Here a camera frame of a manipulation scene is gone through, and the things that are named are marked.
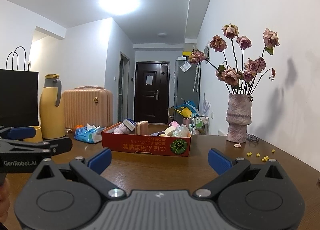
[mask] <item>pink suitcase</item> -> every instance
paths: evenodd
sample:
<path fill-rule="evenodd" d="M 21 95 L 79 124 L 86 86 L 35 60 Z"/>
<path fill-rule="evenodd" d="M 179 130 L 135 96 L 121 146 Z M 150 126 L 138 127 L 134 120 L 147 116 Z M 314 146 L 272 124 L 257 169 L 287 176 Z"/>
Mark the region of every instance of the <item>pink suitcase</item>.
<path fill-rule="evenodd" d="M 113 124 L 113 95 L 97 86 L 84 86 L 63 93 L 66 128 L 76 125 L 110 127 Z"/>

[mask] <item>red cardboard box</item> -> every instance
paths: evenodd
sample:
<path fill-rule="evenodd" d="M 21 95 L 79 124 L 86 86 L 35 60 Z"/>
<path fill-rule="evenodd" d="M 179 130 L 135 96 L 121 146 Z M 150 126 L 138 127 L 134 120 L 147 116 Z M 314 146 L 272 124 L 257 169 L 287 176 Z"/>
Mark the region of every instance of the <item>red cardboard box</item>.
<path fill-rule="evenodd" d="M 121 123 L 117 123 L 101 132 L 102 146 L 108 147 L 113 151 L 129 152 L 129 153 L 146 153 L 152 155 L 164 156 L 189 156 L 191 135 L 187 138 L 175 137 L 152 137 L 134 134 L 115 134 L 112 133 Z M 162 131 L 169 125 L 158 125 Z M 149 130 L 149 134 L 157 131 L 157 125 L 152 124 L 153 131 Z"/>

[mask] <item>yellow thermos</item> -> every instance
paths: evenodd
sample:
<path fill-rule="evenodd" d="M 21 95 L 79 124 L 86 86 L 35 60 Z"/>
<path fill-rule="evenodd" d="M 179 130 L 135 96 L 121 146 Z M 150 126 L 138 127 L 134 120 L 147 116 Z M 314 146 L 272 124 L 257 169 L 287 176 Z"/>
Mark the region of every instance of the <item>yellow thermos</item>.
<path fill-rule="evenodd" d="M 42 137 L 44 139 L 64 137 L 66 135 L 64 107 L 59 75 L 45 76 L 39 109 Z"/>

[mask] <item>ceramic vase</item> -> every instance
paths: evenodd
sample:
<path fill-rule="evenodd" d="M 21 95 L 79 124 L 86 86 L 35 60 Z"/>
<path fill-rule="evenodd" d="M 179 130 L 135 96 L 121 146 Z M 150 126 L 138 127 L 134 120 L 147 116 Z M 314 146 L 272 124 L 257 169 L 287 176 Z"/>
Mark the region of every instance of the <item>ceramic vase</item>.
<path fill-rule="evenodd" d="M 227 140 L 243 143 L 247 139 L 247 126 L 251 124 L 251 96 L 229 94 L 226 121 L 229 123 Z"/>

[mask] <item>ceiling light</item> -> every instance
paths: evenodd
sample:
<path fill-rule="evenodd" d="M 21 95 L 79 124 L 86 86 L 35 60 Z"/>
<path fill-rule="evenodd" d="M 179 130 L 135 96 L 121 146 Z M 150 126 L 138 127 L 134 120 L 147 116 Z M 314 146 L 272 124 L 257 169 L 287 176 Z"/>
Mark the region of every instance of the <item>ceiling light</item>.
<path fill-rule="evenodd" d="M 162 38 L 165 38 L 165 37 L 167 37 L 167 36 L 168 36 L 167 33 L 160 33 L 160 34 L 158 34 L 158 37 L 162 37 Z"/>
<path fill-rule="evenodd" d="M 124 15 L 135 11 L 139 5 L 139 0 L 100 0 L 100 6 L 112 15 Z"/>

